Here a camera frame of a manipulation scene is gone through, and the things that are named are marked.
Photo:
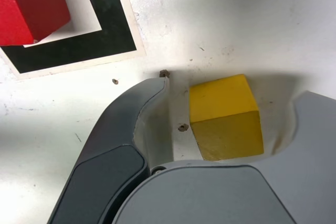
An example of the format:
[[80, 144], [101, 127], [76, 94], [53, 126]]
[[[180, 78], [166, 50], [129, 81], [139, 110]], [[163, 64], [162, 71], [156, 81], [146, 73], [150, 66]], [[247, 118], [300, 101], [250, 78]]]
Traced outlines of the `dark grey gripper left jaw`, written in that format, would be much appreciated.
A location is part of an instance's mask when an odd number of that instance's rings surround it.
[[173, 160], [169, 79], [146, 79], [117, 97], [93, 127], [49, 223], [112, 223], [151, 169]]

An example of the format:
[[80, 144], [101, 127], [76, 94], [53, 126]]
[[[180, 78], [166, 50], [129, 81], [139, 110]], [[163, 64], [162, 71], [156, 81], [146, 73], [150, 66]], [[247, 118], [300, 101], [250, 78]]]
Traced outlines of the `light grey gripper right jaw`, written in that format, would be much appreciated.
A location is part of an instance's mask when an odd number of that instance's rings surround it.
[[166, 163], [114, 223], [335, 223], [335, 100], [304, 92], [280, 153], [248, 164]]

